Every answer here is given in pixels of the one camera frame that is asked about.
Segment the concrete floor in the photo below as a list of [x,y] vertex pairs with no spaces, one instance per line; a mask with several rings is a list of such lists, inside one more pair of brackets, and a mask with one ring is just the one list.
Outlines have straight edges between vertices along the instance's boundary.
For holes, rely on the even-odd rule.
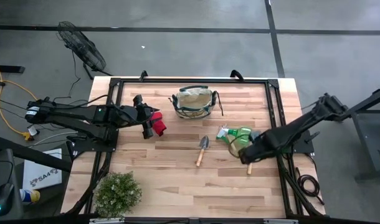
[[[278,29],[380,30],[380,0],[271,0]],[[0,24],[77,26],[208,27],[268,29],[263,0],[10,0],[0,2]],[[278,77],[270,34],[86,32],[115,75]],[[278,35],[285,76],[295,78],[301,104],[323,93],[353,106],[380,88],[380,36]],[[75,81],[70,50],[55,32],[0,30],[0,64],[22,65],[23,75],[4,78],[28,87],[38,98],[66,96]],[[77,59],[73,100],[87,99],[92,82]],[[7,86],[2,98],[25,106],[31,97]],[[3,107],[23,114],[9,105]],[[6,116],[20,130],[25,120]],[[380,181],[357,184],[370,168],[351,121],[323,122],[312,131],[326,212],[332,217],[380,222]],[[40,137],[57,132],[44,130]],[[0,136],[28,143],[0,119]],[[50,146],[40,146],[46,150]]]

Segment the red cloth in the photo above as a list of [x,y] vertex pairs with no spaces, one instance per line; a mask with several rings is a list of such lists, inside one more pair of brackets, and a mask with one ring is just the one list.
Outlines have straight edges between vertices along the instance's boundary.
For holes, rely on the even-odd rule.
[[163,123],[163,114],[161,114],[161,112],[154,113],[151,117],[151,124],[153,124],[153,129],[158,136],[162,136],[164,134],[166,126]]

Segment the green shrub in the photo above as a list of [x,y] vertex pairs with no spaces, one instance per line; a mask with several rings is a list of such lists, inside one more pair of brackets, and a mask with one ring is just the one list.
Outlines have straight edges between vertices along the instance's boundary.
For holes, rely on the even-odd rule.
[[123,217],[141,201],[141,189],[133,172],[111,173],[103,177],[94,190],[93,206],[101,217]]

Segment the wood plank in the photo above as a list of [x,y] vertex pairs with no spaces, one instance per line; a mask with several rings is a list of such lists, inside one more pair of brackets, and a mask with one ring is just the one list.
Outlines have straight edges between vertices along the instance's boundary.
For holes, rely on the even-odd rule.
[[[297,88],[294,79],[278,81],[285,118],[289,123],[302,114]],[[95,77],[89,98],[106,94],[109,82],[110,77]],[[179,88],[193,84],[202,83],[125,84],[121,103],[131,105],[133,97],[142,94],[145,103],[161,110],[168,127],[162,137],[153,136],[147,140],[143,139],[141,126],[120,130],[110,172],[133,172],[143,190],[142,202],[128,216],[283,218],[285,214],[276,159],[254,163],[252,174],[247,175],[247,166],[227,152],[228,146],[224,141],[216,139],[218,128],[223,124],[230,128],[248,126],[259,131],[271,128],[263,85],[209,83],[209,88],[220,94],[224,116],[216,106],[207,118],[181,119],[168,98],[176,94]],[[104,103],[105,99],[100,99],[93,104]],[[273,107],[277,113],[275,99]],[[195,162],[200,151],[199,141],[205,135],[210,140],[209,149],[197,168]],[[94,155],[86,152],[74,161],[62,212],[72,208],[88,187]],[[295,155],[294,163],[302,174],[316,177],[309,158]],[[293,205],[293,192],[289,185],[287,187]],[[324,213],[324,206],[317,199],[308,199]]]

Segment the computer mouse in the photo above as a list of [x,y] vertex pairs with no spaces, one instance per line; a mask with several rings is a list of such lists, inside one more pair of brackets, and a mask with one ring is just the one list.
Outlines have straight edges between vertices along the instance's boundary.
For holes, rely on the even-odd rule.
[[13,205],[14,185],[10,183],[0,186],[0,216],[10,212]]

